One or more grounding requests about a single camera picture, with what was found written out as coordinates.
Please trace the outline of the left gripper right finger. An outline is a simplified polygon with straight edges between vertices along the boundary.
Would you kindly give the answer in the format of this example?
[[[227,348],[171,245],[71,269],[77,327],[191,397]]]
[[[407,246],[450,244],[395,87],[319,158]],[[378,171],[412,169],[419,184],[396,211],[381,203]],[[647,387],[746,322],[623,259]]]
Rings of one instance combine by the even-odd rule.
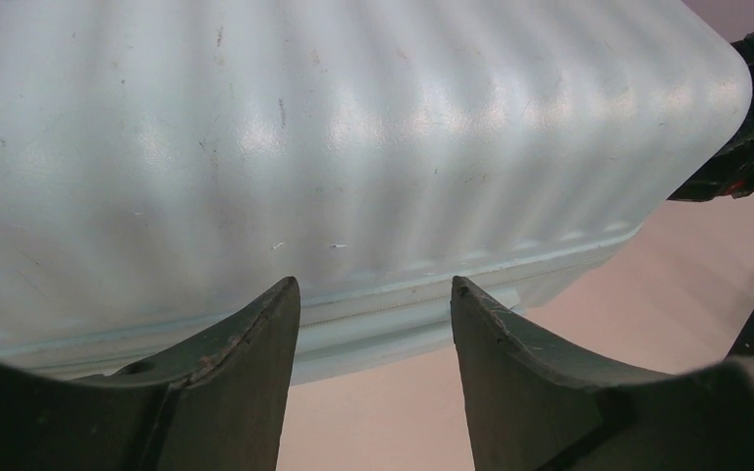
[[[451,321],[478,470],[754,470],[754,357],[678,375],[635,367],[464,277]]]

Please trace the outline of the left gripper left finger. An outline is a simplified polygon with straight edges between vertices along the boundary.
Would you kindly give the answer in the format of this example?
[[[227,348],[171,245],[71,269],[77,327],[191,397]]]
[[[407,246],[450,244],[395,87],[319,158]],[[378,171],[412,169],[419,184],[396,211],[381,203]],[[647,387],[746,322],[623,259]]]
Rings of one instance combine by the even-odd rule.
[[[239,312],[109,375],[0,363],[0,470],[273,470],[300,319],[286,277]]]

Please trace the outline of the light blue ribbed suitcase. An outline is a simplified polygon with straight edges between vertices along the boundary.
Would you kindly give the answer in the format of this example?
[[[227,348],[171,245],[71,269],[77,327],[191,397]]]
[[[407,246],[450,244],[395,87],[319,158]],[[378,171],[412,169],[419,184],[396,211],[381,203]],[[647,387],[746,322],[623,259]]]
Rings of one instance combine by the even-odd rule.
[[[105,372],[298,281],[295,383],[613,257],[752,81],[679,1],[0,1],[0,361]]]

